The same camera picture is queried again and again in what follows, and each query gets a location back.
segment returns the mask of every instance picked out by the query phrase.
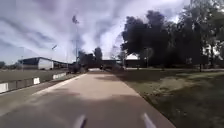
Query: concrete path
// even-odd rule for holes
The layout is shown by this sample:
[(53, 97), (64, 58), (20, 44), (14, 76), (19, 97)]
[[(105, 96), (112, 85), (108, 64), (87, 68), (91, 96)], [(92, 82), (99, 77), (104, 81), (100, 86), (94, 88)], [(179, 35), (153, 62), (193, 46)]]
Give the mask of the concrete path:
[(174, 127), (114, 75), (93, 71), (33, 94), (0, 117), (0, 128), (73, 128), (83, 114), (85, 128), (146, 128), (145, 112), (157, 128)]

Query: road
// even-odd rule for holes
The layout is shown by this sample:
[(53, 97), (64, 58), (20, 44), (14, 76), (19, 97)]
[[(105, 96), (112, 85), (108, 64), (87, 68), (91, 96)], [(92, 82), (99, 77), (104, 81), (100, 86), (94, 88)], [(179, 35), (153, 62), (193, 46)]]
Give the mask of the road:
[(30, 95), (0, 117), (0, 128), (73, 128), (80, 115), (85, 128), (145, 128), (145, 112), (157, 128), (174, 127), (117, 77), (93, 71)]

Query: low wall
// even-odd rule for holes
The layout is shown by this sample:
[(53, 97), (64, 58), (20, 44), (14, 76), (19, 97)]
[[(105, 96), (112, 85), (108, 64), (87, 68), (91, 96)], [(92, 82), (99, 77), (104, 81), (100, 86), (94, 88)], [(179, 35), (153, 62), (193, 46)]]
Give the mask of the low wall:
[(66, 75), (67, 75), (66, 73), (60, 73), (60, 74), (56, 74), (56, 75), (47, 75), (47, 76), (40, 76), (40, 77), (36, 77), (36, 78), (31, 78), (31, 79), (15, 80), (15, 81), (8, 81), (8, 82), (0, 83), (0, 93), (30, 87), (33, 85), (37, 85), (40, 83), (44, 83), (47, 81), (61, 78)]

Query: road marking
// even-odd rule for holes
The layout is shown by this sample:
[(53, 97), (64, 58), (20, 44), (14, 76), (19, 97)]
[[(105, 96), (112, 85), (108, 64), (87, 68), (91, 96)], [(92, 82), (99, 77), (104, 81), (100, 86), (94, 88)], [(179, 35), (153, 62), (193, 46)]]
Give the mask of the road marking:
[(86, 116), (81, 115), (75, 122), (73, 128), (84, 128), (86, 122)]
[(80, 79), (81, 77), (84, 77), (85, 75), (86, 75), (86, 74), (82, 74), (82, 75), (79, 75), (79, 76), (77, 76), (77, 77), (75, 77), (75, 78), (72, 78), (72, 79), (63, 81), (63, 82), (61, 82), (61, 83), (55, 84), (55, 85), (53, 85), (53, 86), (51, 86), (51, 87), (48, 87), (48, 88), (46, 88), (46, 89), (44, 89), (44, 90), (38, 91), (38, 92), (32, 94), (31, 96), (41, 96), (41, 95), (43, 95), (43, 94), (45, 94), (45, 93), (48, 93), (48, 92), (51, 92), (51, 91), (53, 91), (53, 90), (55, 90), (55, 89), (57, 89), (57, 88), (60, 88), (60, 87), (62, 87), (62, 86), (64, 86), (64, 85), (66, 85), (66, 84), (72, 82), (73, 80)]
[(148, 117), (146, 113), (142, 115), (142, 119), (145, 122), (146, 128), (156, 128), (155, 124), (152, 122), (152, 120)]

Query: field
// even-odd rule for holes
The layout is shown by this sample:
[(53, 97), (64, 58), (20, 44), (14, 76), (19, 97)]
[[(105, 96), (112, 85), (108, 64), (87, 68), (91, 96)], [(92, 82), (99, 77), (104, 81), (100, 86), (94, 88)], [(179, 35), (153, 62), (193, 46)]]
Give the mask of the field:
[(44, 70), (0, 70), (0, 82), (23, 80), (40, 76), (59, 74), (65, 71), (44, 71)]
[(224, 72), (127, 70), (118, 76), (177, 128), (224, 127)]

